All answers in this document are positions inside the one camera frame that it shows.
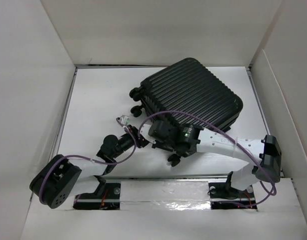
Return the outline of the black hard-shell suitcase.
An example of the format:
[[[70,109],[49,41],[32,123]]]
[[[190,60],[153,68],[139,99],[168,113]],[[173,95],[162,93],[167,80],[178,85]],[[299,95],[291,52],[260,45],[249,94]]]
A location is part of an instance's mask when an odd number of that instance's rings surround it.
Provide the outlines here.
[[[130,112],[143,112],[151,121],[170,126],[209,125],[223,132],[230,130],[243,109],[243,101],[198,60],[180,60],[148,77],[129,92],[135,105]]]

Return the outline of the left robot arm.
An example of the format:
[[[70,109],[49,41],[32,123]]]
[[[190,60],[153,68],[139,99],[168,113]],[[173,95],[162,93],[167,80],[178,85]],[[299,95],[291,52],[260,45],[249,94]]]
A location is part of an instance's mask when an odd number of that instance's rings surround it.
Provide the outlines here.
[[[124,127],[125,134],[113,134],[103,139],[96,156],[99,160],[81,155],[55,155],[50,162],[33,178],[29,189],[41,204],[50,209],[60,207],[68,197],[90,194],[100,198],[105,193],[103,176],[112,172],[120,164],[116,158],[129,149],[144,148],[150,142],[132,125]]]

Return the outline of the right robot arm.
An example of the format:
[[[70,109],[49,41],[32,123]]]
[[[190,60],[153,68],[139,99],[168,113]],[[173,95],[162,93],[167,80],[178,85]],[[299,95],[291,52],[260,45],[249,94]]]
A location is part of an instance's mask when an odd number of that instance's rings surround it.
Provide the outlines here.
[[[140,132],[149,142],[174,151],[168,159],[173,165],[195,153],[214,153],[247,162],[227,175],[224,190],[231,197],[257,182],[276,184],[281,180],[282,150],[273,135],[263,139],[229,139],[199,125],[186,123],[176,127],[161,120],[145,124]]]

